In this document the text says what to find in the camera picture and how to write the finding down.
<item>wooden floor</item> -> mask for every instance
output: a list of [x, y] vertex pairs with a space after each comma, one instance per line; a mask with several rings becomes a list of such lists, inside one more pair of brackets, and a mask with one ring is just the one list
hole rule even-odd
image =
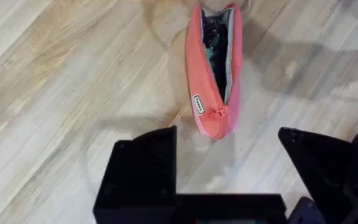
[[195, 1], [0, 0], [0, 223], [94, 223], [113, 144], [173, 124], [178, 191], [280, 192], [291, 210], [308, 193], [279, 127], [358, 133], [358, 0], [237, 3], [239, 125], [213, 141], [186, 86]]

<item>black lining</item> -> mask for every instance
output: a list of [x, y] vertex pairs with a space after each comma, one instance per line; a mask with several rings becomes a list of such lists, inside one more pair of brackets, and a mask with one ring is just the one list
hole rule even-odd
[[[218, 86], [219, 94], [222, 100], [225, 99], [226, 93], [226, 57], [228, 41], [228, 23], [225, 21], [225, 13], [217, 16], [205, 16], [202, 12], [202, 25], [203, 25], [203, 42], [206, 50], [212, 49], [213, 54], [209, 58], [214, 78]], [[218, 35], [218, 44], [214, 44], [214, 38]]]

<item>pink pencil case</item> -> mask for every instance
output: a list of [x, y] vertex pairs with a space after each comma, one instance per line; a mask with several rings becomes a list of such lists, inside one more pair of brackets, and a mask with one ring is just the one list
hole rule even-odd
[[240, 105], [242, 26], [230, 4], [212, 16], [193, 10], [186, 38], [187, 79], [199, 131], [223, 138], [236, 125]]

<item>zipper pull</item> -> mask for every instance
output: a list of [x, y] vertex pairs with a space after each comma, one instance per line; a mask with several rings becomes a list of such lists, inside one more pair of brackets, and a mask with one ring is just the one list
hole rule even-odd
[[224, 118], [227, 115], [228, 106], [224, 105], [222, 109], [217, 110], [215, 112], [210, 112], [209, 117], [215, 119]]

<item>white label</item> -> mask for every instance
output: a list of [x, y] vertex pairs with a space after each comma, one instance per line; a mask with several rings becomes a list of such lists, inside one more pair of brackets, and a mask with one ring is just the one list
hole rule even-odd
[[201, 102], [200, 96], [198, 94], [194, 95], [193, 100], [194, 100], [194, 104], [196, 105], [196, 108], [197, 108], [198, 116], [203, 115], [205, 110], [204, 110], [203, 104]]

